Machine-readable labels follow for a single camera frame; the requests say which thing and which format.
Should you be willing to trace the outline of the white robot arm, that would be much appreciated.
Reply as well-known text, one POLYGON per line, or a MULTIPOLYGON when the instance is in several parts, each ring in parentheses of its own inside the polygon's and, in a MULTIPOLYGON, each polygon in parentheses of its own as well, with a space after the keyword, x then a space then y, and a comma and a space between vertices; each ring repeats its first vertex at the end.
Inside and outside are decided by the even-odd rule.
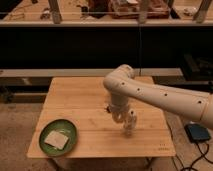
POLYGON ((110 95, 108 109, 115 122, 126 120, 129 99, 133 98, 213 130, 213 93, 143 83, 134 77, 134 69, 126 64, 104 77, 110 95))

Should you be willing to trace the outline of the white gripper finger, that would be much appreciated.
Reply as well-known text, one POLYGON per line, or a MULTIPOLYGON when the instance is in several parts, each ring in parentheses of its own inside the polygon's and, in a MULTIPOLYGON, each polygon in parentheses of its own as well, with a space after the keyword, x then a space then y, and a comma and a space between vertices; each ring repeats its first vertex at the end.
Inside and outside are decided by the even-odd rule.
POLYGON ((116 123, 123 123, 124 122, 124 119, 123 119, 123 117, 122 116, 114 116, 113 115, 113 120, 116 122, 116 123))
POLYGON ((136 125, 136 113, 133 110, 130 110, 125 120, 125 128, 134 129, 135 125, 136 125))

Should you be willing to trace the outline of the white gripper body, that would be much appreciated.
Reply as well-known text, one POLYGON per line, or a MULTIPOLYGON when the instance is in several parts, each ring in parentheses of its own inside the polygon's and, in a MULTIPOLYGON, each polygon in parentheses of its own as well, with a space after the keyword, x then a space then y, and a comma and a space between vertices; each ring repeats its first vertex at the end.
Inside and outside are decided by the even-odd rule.
POLYGON ((118 105, 114 105, 112 103, 109 104, 110 107, 110 113, 114 116, 122 116, 123 119, 125 120, 126 114, 128 113, 129 109, 130 109, 130 105, 122 105, 122 106, 118 106, 118 105))

